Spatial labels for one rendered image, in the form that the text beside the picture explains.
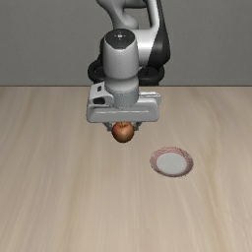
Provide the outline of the red apple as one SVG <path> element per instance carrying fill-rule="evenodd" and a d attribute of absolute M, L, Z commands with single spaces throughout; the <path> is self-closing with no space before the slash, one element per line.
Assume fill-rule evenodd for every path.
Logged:
<path fill-rule="evenodd" d="M 130 122 L 116 122 L 112 127 L 112 136 L 119 143 L 127 143 L 134 136 L 134 127 Z"/>

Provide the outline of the white plate with red rim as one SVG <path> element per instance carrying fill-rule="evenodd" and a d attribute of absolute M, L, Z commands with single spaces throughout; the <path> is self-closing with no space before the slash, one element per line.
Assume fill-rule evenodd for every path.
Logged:
<path fill-rule="evenodd" d="M 194 161 L 180 148 L 163 147 L 152 153 L 150 164 L 155 172 L 163 176 L 181 177 L 192 170 Z"/>

